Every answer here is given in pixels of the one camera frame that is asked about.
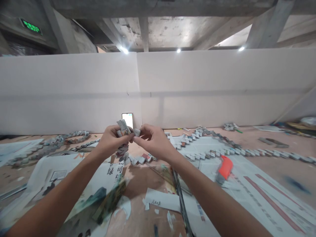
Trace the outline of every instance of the forearm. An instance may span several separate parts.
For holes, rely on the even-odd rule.
[[[172,153],[170,164],[182,177],[222,237],[271,236],[247,210],[179,152]]]
[[[60,227],[102,163],[91,153],[37,205],[30,209],[6,236],[56,236]]]

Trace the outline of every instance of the red stripe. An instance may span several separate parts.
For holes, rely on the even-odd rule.
[[[21,147],[19,150],[21,150],[22,148],[28,146],[29,144],[31,144],[31,143],[26,144],[25,146]]]
[[[296,231],[301,231],[305,234],[305,232],[297,225],[288,215],[282,211],[282,209],[268,196],[266,193],[249,177],[244,176],[244,178],[266,199],[266,201],[277,211],[277,213],[283,217],[283,219]]]
[[[270,183],[268,180],[266,180],[264,177],[262,177],[259,174],[256,174],[256,176],[260,179],[262,179],[263,181],[265,181],[267,184],[269,184],[272,188],[274,188],[275,190],[277,190],[279,193],[283,194],[284,196],[286,196],[288,199],[290,199],[292,202],[294,202],[296,205],[298,205],[299,207],[301,207],[302,209],[304,209],[301,205],[299,205],[298,203],[296,203],[293,199],[291,199],[289,196],[287,196],[284,192],[282,192],[281,190],[279,190],[276,186],[274,186],[272,183]]]

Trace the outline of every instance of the hand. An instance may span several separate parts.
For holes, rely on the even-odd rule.
[[[133,137],[133,141],[154,157],[168,162],[176,150],[164,131],[160,127],[149,124],[144,124],[140,131],[141,137]]]
[[[129,129],[132,133],[123,137],[118,137],[117,131],[120,130],[120,127],[118,125],[108,126],[105,129],[99,144],[93,151],[102,155],[102,158],[104,159],[109,158],[114,154],[114,152],[116,152],[119,146],[123,145],[124,143],[128,143],[128,141],[132,142],[132,138],[135,136],[135,134],[133,133],[132,128]]]

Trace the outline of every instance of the orange utility knife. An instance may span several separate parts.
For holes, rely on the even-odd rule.
[[[219,167],[216,176],[216,182],[218,182],[220,185],[222,185],[225,180],[228,179],[230,172],[233,169],[233,162],[227,156],[222,155],[221,157],[223,162]]]

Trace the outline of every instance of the wall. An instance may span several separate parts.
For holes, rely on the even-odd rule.
[[[313,49],[149,52],[137,61],[143,123],[163,128],[269,124],[316,75]]]
[[[103,132],[122,113],[136,128],[269,124],[316,84],[315,61],[299,48],[2,57],[0,134]]]
[[[122,113],[142,124],[136,53],[2,57],[0,71],[0,134],[100,133]]]
[[[309,96],[304,98],[298,105],[291,109],[282,118],[282,122],[299,122],[303,117],[316,117],[316,90],[314,89]]]
[[[19,17],[40,27],[43,35],[24,28]],[[57,41],[46,17],[45,11],[37,0],[0,1],[0,28],[18,36],[57,49]]]

